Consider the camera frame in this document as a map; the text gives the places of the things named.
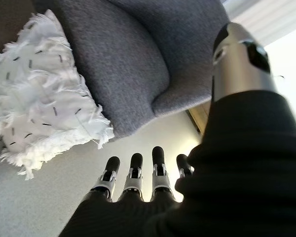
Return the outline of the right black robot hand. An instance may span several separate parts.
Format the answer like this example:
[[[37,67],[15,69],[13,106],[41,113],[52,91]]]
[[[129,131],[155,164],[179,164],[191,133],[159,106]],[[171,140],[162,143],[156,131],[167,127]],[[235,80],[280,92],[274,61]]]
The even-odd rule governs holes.
[[[63,237],[296,237],[296,121],[264,48],[241,25],[213,49],[212,101],[200,145],[178,156],[177,203],[167,188],[142,202],[132,188],[93,188]]]

